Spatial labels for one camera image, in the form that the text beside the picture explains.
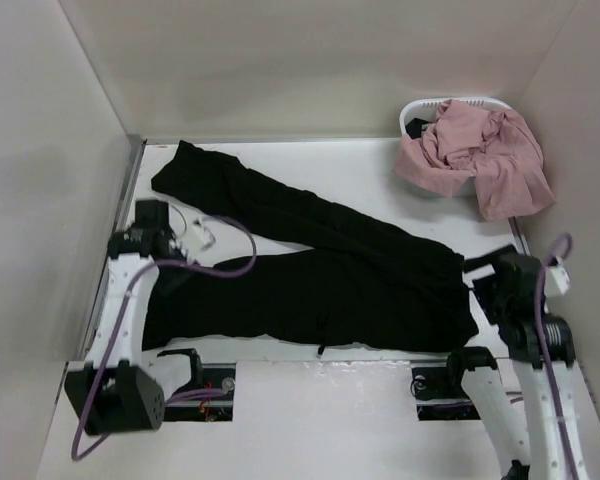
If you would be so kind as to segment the black trousers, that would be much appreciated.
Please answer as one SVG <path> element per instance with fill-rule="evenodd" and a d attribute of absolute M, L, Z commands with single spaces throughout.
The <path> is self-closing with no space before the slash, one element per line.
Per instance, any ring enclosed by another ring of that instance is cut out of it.
<path fill-rule="evenodd" d="M 153 292 L 142 345 L 208 335 L 384 350 L 444 353 L 478 333 L 461 255 L 267 177 L 238 158 L 187 142 L 152 188 L 202 212 L 227 216 L 252 234 L 299 245 L 294 253 L 234 258 L 223 271 L 188 276 Z"/>

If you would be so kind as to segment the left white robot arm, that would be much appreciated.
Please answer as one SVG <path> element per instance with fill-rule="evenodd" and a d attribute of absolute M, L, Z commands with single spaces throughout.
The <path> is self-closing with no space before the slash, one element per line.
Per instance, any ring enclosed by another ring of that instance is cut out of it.
<path fill-rule="evenodd" d="M 189 272 L 170 225 L 169 206 L 139 200 L 131 225 L 108 242 L 109 285 L 85 364 L 68 372 L 65 392 L 89 436 L 158 429 L 168 400 L 194 398 L 204 387 L 203 366 L 193 349 L 163 350 L 143 357 L 152 294 L 180 286 Z"/>

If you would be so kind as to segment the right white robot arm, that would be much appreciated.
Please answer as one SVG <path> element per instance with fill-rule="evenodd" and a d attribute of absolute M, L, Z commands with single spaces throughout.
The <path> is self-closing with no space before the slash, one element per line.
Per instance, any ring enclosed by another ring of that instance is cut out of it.
<path fill-rule="evenodd" d="M 504 479 L 588 476 L 574 404 L 573 335 L 562 317 L 546 309 L 547 299 L 570 288 L 564 262 L 572 247 L 573 239 L 565 233 L 543 260 L 506 246 L 463 264 L 466 273 L 484 266 L 493 269 L 474 280 L 473 290 L 508 349 L 524 412 L 514 409 L 486 347 L 454 350 L 443 380 L 451 393 L 467 395 L 476 408 Z"/>

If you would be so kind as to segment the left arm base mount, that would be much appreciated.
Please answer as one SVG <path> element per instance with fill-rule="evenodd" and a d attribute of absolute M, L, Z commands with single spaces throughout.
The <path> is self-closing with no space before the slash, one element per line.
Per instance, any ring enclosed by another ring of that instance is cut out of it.
<path fill-rule="evenodd" d="M 204 364 L 202 374 L 167 402 L 164 422 L 230 422 L 236 392 L 235 363 Z"/>

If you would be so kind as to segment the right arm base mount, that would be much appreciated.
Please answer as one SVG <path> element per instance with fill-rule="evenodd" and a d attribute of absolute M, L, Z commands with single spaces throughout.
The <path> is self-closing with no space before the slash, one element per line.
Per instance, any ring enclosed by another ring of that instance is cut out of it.
<path fill-rule="evenodd" d="M 461 375 L 477 367 L 497 368 L 495 360 L 450 356 L 445 362 L 416 362 L 410 392 L 420 421 L 480 420 L 479 412 L 461 387 Z"/>

